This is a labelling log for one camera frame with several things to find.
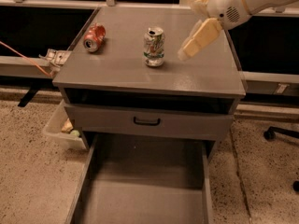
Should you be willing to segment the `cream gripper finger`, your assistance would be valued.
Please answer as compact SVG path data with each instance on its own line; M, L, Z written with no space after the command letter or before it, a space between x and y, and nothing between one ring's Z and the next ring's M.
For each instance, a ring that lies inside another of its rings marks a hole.
M187 61L203 48L216 40L222 31L221 23L215 18L198 21L192 28L189 36L182 43L178 58Z
M195 0L191 3L190 8L196 14L208 16L207 2L208 0Z

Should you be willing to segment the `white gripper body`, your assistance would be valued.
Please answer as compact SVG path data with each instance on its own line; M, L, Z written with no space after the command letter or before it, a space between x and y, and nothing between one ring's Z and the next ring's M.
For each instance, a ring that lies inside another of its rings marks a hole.
M225 30L231 30L251 18L246 0L208 0L210 18L217 18Z

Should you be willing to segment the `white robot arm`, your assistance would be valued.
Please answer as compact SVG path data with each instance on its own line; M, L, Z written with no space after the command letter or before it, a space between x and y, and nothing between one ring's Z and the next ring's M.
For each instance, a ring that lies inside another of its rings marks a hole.
M231 30L269 7L282 7L298 0L195 0L193 12L205 19L197 22L182 43L178 58L189 60L216 40L222 30Z

